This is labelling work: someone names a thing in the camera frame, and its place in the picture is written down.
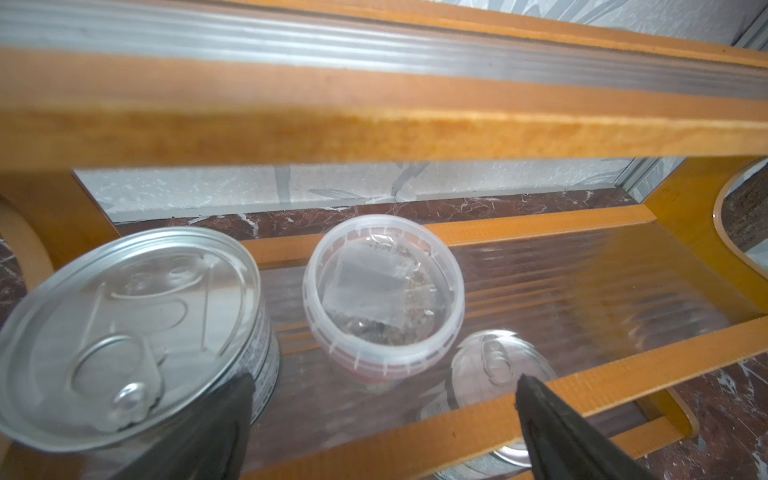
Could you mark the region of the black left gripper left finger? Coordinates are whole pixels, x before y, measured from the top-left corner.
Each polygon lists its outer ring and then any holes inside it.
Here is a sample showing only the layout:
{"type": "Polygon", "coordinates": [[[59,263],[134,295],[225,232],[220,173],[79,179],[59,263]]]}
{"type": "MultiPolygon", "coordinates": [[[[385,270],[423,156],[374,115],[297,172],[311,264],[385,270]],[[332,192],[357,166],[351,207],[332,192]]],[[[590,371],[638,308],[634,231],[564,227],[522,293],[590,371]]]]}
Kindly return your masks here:
{"type": "Polygon", "coordinates": [[[228,380],[115,479],[237,479],[250,430],[255,384],[249,374],[228,380]]]}

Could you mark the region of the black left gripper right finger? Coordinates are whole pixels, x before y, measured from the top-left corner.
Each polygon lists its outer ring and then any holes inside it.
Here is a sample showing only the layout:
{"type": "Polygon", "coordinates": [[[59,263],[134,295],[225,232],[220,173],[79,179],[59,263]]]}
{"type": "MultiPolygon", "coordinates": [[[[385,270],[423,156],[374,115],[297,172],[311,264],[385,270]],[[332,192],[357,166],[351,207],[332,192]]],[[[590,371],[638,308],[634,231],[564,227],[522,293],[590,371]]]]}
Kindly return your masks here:
{"type": "Polygon", "coordinates": [[[521,376],[515,407],[536,480],[653,477],[538,378],[521,376]]]}

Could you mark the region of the black label can bottom shelf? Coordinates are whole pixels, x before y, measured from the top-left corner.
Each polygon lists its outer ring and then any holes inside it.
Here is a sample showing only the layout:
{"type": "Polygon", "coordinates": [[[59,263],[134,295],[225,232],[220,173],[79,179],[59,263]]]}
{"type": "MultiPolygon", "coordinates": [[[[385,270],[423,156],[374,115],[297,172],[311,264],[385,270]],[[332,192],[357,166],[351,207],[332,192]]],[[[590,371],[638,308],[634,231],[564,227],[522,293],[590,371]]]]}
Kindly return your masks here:
{"type": "MultiPolygon", "coordinates": [[[[558,375],[529,342],[508,330],[484,330],[464,339],[452,359],[447,379],[427,391],[430,402],[417,418],[442,415],[517,391],[519,379],[532,376],[543,382],[558,375]]],[[[492,479],[514,476],[531,466],[520,440],[497,451],[437,472],[437,479],[492,479]]]]}

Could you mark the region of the silver pull-tab can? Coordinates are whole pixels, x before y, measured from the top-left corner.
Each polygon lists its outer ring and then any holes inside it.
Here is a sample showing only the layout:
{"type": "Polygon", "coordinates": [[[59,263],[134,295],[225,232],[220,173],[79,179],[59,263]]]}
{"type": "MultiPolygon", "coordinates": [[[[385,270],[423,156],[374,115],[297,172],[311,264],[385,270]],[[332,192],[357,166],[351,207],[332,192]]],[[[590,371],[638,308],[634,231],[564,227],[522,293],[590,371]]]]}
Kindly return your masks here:
{"type": "Polygon", "coordinates": [[[230,236],[168,227],[112,241],[29,293],[1,330],[1,430],[113,476],[249,374],[250,428],[280,348],[259,268],[230,236]]]}

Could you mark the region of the small clear cup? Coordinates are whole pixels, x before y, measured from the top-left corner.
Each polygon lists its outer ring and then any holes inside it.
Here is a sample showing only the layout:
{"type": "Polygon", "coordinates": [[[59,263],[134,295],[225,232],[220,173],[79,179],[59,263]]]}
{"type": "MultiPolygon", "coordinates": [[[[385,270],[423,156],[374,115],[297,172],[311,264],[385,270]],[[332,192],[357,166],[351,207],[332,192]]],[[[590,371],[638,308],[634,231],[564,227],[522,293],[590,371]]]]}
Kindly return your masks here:
{"type": "Polygon", "coordinates": [[[310,330],[339,376],[379,394],[435,366],[465,316],[462,271],[436,234],[393,215],[342,222],[303,276],[310,330]]]}

